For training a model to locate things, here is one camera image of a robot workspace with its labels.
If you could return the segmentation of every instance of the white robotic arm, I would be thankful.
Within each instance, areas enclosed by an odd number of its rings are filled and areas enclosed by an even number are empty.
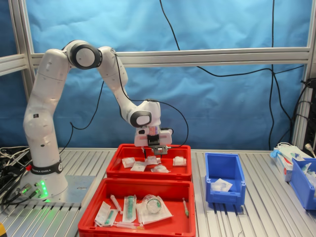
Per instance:
[[[55,196],[67,187],[62,173],[53,114],[61,97],[66,77],[73,67],[97,68],[102,79],[113,92],[121,117],[136,127],[135,146],[149,146],[155,155],[166,154],[172,143],[172,129],[160,127],[160,105],[145,100],[139,106],[127,97],[124,86],[128,77],[126,70],[110,47],[94,48],[87,42],[75,40],[63,50],[48,50],[38,68],[36,80],[26,108],[23,127],[30,146],[32,166],[21,179],[21,187],[27,184],[38,189],[35,198]]]

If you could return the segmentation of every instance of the metal table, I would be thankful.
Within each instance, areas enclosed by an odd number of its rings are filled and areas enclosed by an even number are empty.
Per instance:
[[[66,149],[61,158],[68,175],[93,175],[96,180],[82,207],[20,204],[0,214],[8,236],[79,236],[77,225],[116,149]],[[204,201],[204,152],[238,153],[246,178],[245,205]],[[316,212],[305,211],[291,186],[282,181],[268,152],[192,150],[197,237],[316,237]]]

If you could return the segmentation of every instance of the green indicator light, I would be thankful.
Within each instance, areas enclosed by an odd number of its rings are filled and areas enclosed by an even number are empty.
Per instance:
[[[44,192],[44,195],[45,197],[48,196],[48,192],[46,190],[46,185],[45,185],[45,182],[43,180],[41,180],[41,188],[43,189],[43,192]]]

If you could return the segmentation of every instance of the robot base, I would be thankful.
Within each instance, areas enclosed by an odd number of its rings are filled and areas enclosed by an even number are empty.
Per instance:
[[[64,178],[68,183],[64,191],[50,197],[38,198],[38,195],[34,196],[28,204],[49,205],[49,203],[53,203],[55,206],[81,206],[94,182],[95,176],[66,175]]]
[[[27,184],[31,185],[31,188],[25,193],[25,197],[29,196],[36,189],[39,189],[37,195],[32,198],[36,200],[45,200],[58,195],[68,186],[63,172],[60,174],[52,173],[46,175],[27,172],[21,178],[20,188],[23,188]]]

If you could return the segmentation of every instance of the blue glove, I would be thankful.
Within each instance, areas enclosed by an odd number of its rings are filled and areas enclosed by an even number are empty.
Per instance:
[[[277,158],[277,155],[282,153],[279,150],[274,150],[273,152],[270,153],[271,158]]]

